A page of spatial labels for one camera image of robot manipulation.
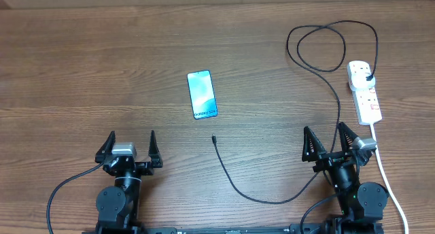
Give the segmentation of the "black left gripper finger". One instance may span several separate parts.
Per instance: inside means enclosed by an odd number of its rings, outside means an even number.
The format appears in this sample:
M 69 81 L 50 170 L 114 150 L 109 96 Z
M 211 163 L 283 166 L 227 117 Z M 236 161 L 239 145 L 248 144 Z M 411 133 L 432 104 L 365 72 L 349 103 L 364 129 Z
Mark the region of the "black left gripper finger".
M 116 134 L 115 131 L 112 131 L 105 143 L 100 147 L 100 149 L 95 154 L 94 161 L 96 163 L 103 163 L 106 159 L 106 156 L 111 154 L 112 148 L 116 142 Z
M 153 168 L 162 168 L 163 167 L 163 161 L 162 157 L 160 155 L 160 151 L 158 149 L 157 141 L 156 141 L 156 134 L 154 130 L 151 131 L 150 135 L 150 144 L 149 144 L 149 150 L 148 150 L 148 156 L 151 158 L 151 164 Z

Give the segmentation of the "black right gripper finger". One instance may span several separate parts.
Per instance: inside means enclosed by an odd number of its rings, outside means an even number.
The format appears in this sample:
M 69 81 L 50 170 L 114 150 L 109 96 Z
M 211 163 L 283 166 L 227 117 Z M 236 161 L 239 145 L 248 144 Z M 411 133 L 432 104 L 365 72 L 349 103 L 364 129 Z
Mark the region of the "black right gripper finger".
M 304 128 L 304 144 L 302 149 L 302 161 L 317 161 L 326 149 L 314 132 L 306 126 Z
M 338 132 L 342 151 L 349 151 L 353 141 L 358 137 L 358 135 L 354 133 L 344 122 L 340 122 L 338 124 Z

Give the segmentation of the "blue Galaxy smartphone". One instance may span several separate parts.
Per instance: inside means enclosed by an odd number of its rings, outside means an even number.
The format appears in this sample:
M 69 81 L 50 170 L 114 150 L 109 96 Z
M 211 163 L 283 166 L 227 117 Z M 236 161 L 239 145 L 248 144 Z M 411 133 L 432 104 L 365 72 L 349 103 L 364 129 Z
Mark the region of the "blue Galaxy smartphone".
M 193 117 L 196 120 L 218 115 L 218 107 L 209 70 L 187 75 Z

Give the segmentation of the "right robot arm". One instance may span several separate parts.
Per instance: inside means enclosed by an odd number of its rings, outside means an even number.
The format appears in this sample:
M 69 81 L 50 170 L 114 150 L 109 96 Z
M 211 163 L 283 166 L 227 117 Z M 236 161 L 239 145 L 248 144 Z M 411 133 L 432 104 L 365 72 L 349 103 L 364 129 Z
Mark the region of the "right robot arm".
M 382 233 L 383 210 L 389 192 L 375 182 L 360 182 L 360 169 L 375 154 L 377 142 L 371 137 L 360 137 L 344 122 L 338 124 L 341 151 L 327 152 L 309 128 L 304 128 L 302 161 L 314 162 L 315 173 L 327 172 L 334 194 L 311 206 L 302 216 L 301 233 Z M 320 224 L 305 224 L 305 218 L 316 207 L 337 199 L 340 215 L 331 215 Z

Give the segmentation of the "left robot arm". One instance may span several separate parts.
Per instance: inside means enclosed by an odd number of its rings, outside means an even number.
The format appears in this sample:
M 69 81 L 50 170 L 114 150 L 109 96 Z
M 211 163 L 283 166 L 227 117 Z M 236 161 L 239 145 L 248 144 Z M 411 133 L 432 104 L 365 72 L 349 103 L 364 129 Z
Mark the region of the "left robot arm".
M 136 160 L 137 151 L 133 142 L 117 142 L 112 131 L 95 155 L 95 162 L 103 171 L 115 178 L 114 185 L 101 190 L 96 199 L 99 212 L 96 233 L 146 233 L 138 221 L 141 178 L 154 175 L 163 161 L 151 132 L 148 150 L 149 161 Z

